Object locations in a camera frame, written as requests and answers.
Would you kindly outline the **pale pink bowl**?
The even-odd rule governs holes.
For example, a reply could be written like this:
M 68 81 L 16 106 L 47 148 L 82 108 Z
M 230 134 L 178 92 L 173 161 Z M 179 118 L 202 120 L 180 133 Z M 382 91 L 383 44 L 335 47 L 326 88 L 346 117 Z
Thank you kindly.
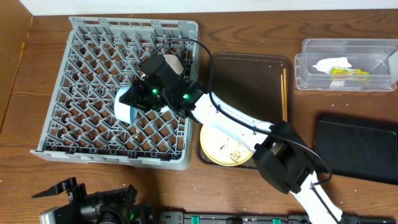
M 176 74 L 181 75 L 183 73 L 184 68 L 177 56 L 164 55 L 164 58 L 165 58 L 165 61 L 168 63 L 168 65 L 172 68 L 172 70 Z

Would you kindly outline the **yellow plate with scraps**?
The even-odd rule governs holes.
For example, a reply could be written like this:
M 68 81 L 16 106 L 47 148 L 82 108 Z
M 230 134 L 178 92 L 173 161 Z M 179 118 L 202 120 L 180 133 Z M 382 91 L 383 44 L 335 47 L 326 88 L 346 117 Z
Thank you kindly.
M 239 141 L 209 125 L 201 128 L 200 144 L 206 156 L 221 166 L 238 166 L 252 157 L 252 152 Z

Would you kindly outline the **wooden chopstick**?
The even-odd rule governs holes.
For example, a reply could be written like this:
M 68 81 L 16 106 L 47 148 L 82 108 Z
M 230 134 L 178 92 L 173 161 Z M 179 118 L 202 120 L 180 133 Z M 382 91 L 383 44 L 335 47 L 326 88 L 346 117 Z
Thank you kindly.
M 280 75 L 280 89 L 282 98 L 282 120 L 286 121 L 286 108 L 285 108 L 285 91 L 284 91 L 284 76 Z
M 288 109 L 287 109 L 287 72 L 286 68 L 283 69 L 282 84 L 284 93 L 284 121 L 288 121 Z

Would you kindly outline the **white paper napkin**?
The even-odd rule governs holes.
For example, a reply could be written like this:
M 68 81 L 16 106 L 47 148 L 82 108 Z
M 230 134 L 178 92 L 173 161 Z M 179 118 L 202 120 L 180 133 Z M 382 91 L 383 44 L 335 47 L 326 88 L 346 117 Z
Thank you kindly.
M 311 65 L 308 67 L 311 71 L 316 71 L 317 73 L 324 73 L 327 75 L 332 75 L 333 69 L 341 68 L 343 70 L 347 70 L 352 68 L 352 65 L 348 62 L 346 57 L 339 58 L 326 58 L 319 60 L 315 65 Z M 315 86 L 313 89 L 316 90 L 326 90 L 326 89 L 338 89 L 344 88 L 345 81 L 331 81 L 330 87 L 319 87 Z

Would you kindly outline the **yellow green snack wrapper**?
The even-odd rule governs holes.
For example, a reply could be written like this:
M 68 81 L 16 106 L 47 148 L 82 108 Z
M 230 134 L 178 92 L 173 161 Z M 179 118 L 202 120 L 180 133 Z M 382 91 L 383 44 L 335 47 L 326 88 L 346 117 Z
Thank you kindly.
M 333 67 L 330 70 L 330 75 L 332 79 L 368 79 L 370 73 L 367 71 L 360 70 L 358 68 L 342 68 L 342 67 Z

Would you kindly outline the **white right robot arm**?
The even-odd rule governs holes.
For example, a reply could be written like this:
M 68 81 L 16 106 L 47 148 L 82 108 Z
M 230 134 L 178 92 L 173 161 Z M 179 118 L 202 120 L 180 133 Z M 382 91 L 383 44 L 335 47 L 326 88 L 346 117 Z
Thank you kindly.
M 277 125 L 252 118 L 220 100 L 197 82 L 186 81 L 177 57 L 155 55 L 142 62 L 134 80 L 133 106 L 160 110 L 168 106 L 181 118 L 209 125 L 252 152 L 262 178 L 283 194 L 292 194 L 311 223 L 346 223 L 346 216 L 322 189 L 313 158 L 317 156 L 285 121 Z

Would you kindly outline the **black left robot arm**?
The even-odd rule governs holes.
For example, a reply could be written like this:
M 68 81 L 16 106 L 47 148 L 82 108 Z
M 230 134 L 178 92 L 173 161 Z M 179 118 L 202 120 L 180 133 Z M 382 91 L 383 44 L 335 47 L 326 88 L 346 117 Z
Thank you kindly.
M 69 177 L 39 192 L 32 198 L 43 198 L 65 192 L 68 204 L 53 207 L 39 216 L 41 223 L 132 223 L 137 190 L 126 188 L 88 194 L 84 183 Z

